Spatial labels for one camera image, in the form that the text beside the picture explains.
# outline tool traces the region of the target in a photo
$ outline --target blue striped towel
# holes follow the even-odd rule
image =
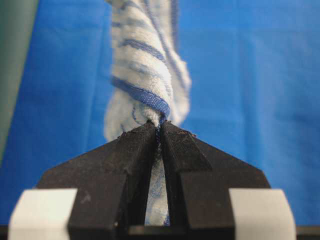
[[[189,112],[191,80],[177,54],[177,0],[106,0],[112,5],[113,66],[116,87],[105,114],[111,141],[147,120],[180,124]],[[146,225],[168,224],[161,157],[151,173]]]

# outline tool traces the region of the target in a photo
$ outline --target black plastic part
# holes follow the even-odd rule
[[[263,172],[165,122],[162,154],[171,226],[144,226],[157,147],[147,122],[48,170],[37,187],[77,188],[70,239],[235,239],[229,188],[269,188]],[[297,226],[298,240],[320,240],[319,226]],[[8,226],[0,226],[0,240]]]
[[[192,135],[166,121],[160,132],[162,159],[171,226],[185,226],[186,209],[179,173],[212,170],[211,164],[197,147]]]
[[[269,188],[263,172],[170,122],[161,129],[170,223],[189,236],[233,240],[229,188]]]
[[[44,173],[39,189],[77,188],[68,222],[71,239],[116,239],[145,221],[156,131],[147,122],[118,139]]]

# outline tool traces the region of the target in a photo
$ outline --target gray surface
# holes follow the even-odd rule
[[[0,1],[0,164],[14,113],[38,0]]]

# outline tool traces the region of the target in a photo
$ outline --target white block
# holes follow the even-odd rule
[[[9,222],[9,240],[68,240],[67,225],[77,189],[30,189],[18,200]]]
[[[280,189],[229,189],[236,240],[295,240],[296,225]]]

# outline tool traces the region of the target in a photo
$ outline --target blue fabric backdrop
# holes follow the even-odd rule
[[[193,85],[182,127],[261,168],[320,224],[320,1],[181,0]],[[110,7],[40,0],[0,168],[0,224],[43,171],[103,143]]]

